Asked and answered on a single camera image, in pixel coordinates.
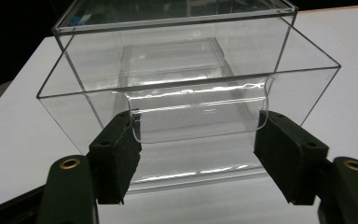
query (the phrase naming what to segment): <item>brass screw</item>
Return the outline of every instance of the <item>brass screw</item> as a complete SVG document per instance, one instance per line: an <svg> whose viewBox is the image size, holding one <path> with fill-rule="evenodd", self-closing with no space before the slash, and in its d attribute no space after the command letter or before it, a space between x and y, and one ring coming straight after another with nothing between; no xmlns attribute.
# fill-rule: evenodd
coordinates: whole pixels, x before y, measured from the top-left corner
<svg viewBox="0 0 358 224"><path fill-rule="evenodd" d="M80 164L79 159L71 158L71 159L61 162L60 168L63 170L69 170L69 169L77 167L78 164Z"/></svg>
<svg viewBox="0 0 358 224"><path fill-rule="evenodd" d="M347 160L347 161L344 161L344 164L348 168L350 168L352 170L355 170L355 171L358 171L358 161L349 161L349 160Z"/></svg>

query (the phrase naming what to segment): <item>clear plastic box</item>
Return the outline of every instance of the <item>clear plastic box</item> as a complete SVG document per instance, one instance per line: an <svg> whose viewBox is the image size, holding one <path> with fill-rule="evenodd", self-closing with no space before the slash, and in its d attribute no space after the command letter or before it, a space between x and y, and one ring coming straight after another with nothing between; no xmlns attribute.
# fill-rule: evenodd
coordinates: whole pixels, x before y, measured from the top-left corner
<svg viewBox="0 0 358 224"><path fill-rule="evenodd" d="M37 94L83 154L130 111L143 144L132 193L264 172L259 111L302 124L340 67L293 27L286 1L138 2L75 1L53 29L62 56Z"/></svg>

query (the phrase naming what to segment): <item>white table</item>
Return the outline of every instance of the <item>white table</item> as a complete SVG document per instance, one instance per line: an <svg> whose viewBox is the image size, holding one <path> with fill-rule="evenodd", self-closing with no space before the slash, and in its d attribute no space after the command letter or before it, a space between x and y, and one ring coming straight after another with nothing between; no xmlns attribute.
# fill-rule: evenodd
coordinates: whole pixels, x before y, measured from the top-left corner
<svg viewBox="0 0 358 224"><path fill-rule="evenodd" d="M330 146L329 159L358 159L358 7L299 13L295 27L342 68L304 128ZM57 159L78 154L36 94L57 61L53 37L40 44L0 99L0 203L46 182ZM292 206L269 177L131 195L100 206L101 223L318 223L314 206Z"/></svg>

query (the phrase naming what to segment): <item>black background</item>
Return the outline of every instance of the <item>black background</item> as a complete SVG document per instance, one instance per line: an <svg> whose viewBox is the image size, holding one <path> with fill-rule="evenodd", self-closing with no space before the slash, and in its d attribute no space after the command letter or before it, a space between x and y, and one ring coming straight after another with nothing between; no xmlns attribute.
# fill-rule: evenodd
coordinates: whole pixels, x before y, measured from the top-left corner
<svg viewBox="0 0 358 224"><path fill-rule="evenodd" d="M358 5L354 0L293 0L300 10ZM0 84L12 80L72 0L0 1Z"/></svg>

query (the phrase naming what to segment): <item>clear plastic container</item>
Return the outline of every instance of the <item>clear plastic container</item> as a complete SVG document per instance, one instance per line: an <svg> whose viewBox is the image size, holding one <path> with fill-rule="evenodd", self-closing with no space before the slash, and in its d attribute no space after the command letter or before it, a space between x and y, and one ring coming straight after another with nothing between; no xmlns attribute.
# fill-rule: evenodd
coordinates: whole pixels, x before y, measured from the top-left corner
<svg viewBox="0 0 358 224"><path fill-rule="evenodd" d="M57 23L62 56L37 98L83 154L117 113L136 115L143 151L130 193L263 172L253 153L259 111L302 124L340 67L292 26L296 7L285 1L139 14L125 13L136 4L87 2Z"/></svg>

